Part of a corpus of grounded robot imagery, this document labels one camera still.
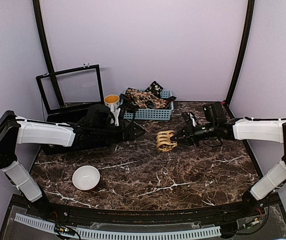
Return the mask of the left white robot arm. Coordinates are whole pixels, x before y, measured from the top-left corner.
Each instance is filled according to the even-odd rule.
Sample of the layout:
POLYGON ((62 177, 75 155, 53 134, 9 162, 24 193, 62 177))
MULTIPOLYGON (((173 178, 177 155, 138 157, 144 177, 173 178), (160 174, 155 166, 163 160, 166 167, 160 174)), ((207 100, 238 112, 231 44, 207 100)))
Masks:
POLYGON ((85 126, 27 119, 8 110, 0 118, 0 170, 29 202, 34 203, 35 212, 42 218, 49 218, 53 214, 53 206, 46 202, 45 193, 19 161, 17 145, 48 145, 50 149, 46 153, 50 155, 102 148, 132 141, 144 134, 145 130, 133 121, 119 126, 85 126))

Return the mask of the white bowl orange outside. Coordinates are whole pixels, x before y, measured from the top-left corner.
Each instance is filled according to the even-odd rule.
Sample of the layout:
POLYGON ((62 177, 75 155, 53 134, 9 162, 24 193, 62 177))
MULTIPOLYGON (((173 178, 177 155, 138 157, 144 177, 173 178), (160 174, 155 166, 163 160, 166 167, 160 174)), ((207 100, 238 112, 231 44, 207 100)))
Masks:
POLYGON ((84 165, 75 170, 72 176, 73 185, 81 191, 93 190, 100 181, 100 172, 91 165, 84 165))

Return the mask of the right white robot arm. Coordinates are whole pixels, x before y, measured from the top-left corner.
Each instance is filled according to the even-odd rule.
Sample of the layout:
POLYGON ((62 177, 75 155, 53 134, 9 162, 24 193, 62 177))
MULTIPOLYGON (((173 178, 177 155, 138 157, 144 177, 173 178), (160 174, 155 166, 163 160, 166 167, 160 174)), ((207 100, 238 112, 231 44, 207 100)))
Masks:
POLYGON ((286 183, 286 118, 232 118, 224 116, 207 118, 207 124, 199 125, 193 116, 185 114, 186 125, 170 139, 174 142, 197 144, 208 138, 224 140, 258 140, 278 142, 284 146, 281 160, 259 181, 242 195, 238 213, 250 216, 257 209, 258 201, 286 183))

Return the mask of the yellow beetle-pattern tie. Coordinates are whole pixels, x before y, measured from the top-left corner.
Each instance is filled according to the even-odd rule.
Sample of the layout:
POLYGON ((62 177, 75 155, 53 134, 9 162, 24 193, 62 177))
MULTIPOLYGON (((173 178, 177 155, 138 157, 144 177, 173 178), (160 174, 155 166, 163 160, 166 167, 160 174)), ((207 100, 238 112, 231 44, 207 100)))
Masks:
POLYGON ((173 130, 160 131, 156 135, 156 147, 160 152, 169 152, 177 147, 177 142, 172 141, 171 137, 175 135, 173 130))

